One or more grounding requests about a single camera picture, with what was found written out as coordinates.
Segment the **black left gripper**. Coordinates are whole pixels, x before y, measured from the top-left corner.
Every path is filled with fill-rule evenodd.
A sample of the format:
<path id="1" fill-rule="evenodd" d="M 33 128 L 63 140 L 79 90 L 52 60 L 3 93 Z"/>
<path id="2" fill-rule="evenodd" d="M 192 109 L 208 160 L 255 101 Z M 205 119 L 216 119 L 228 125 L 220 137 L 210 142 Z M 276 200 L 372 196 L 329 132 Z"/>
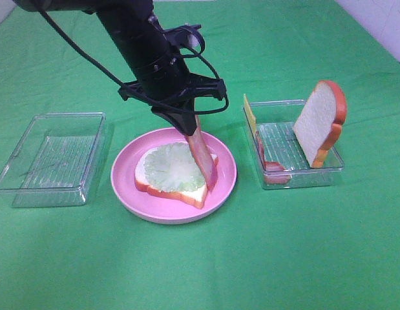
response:
<path id="1" fill-rule="evenodd" d="M 211 110 L 196 110 L 196 98 L 226 100 L 226 86 L 213 66 L 198 56 L 215 75 L 201 76 L 189 71 L 185 59 L 177 55 L 140 54 L 125 57 L 136 80 L 121 82 L 118 90 L 123 100 L 137 99 L 150 106 L 151 112 L 185 136 L 192 136 L 197 128 L 195 114 L 222 112 L 226 106 Z"/>

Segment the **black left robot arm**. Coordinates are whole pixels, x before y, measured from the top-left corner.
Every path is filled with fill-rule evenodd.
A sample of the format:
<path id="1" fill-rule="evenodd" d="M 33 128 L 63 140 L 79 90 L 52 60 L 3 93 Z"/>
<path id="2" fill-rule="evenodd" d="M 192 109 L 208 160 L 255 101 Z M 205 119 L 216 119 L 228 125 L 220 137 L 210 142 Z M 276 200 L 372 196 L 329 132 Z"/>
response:
<path id="1" fill-rule="evenodd" d="M 196 134 L 198 116 L 195 99 L 213 97 L 227 101 L 224 80 L 215 74 L 201 76 L 189 71 L 185 60 L 203 57 L 205 41 L 200 25 L 164 29 L 158 22 L 152 1 L 17 1 L 28 12 L 39 12 L 49 25 L 79 54 L 119 85 L 123 100 L 134 98 L 151 107 L 185 136 Z M 125 83 L 80 49 L 50 18 L 50 11 L 82 11 L 96 14 L 135 81 Z"/>

